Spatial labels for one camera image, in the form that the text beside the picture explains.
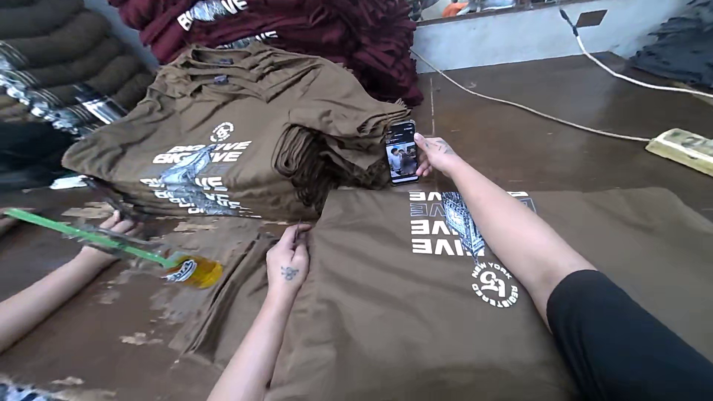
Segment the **smartphone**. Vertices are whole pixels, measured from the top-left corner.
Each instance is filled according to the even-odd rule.
[[[419,180],[416,169],[419,167],[418,150],[414,142],[416,123],[413,120],[395,123],[386,136],[386,157],[389,159],[391,184],[415,183]]]

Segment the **pile of maroon t-shirts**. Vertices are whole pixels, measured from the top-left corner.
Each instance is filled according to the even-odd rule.
[[[409,53],[416,24],[405,0],[247,0],[244,10],[192,21],[187,30],[178,20],[197,2],[109,0],[163,64],[189,44],[218,47],[270,32],[266,44],[344,64],[380,101],[423,101]]]

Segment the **circular logo print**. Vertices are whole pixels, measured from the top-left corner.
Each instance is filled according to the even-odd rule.
[[[476,295],[497,308],[509,308],[518,302],[518,286],[513,276],[497,263],[478,262],[473,269],[476,282],[471,285]]]
[[[210,136],[210,140],[213,142],[222,142],[230,137],[230,133],[235,130],[232,123],[221,123],[219,126],[215,127],[213,134]]]

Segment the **hand tattoo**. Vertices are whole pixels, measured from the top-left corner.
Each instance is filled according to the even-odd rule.
[[[287,281],[292,281],[292,279],[299,273],[299,269],[293,269],[290,266],[282,266],[282,277]]]
[[[456,152],[453,151],[453,148],[448,145],[448,142],[445,142],[443,139],[438,139],[436,142],[438,143],[439,151],[443,151],[446,155],[456,154]]]

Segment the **shirt sleeve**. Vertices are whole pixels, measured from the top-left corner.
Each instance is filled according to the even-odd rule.
[[[601,272],[564,278],[547,319],[586,400],[713,400],[713,364]]]

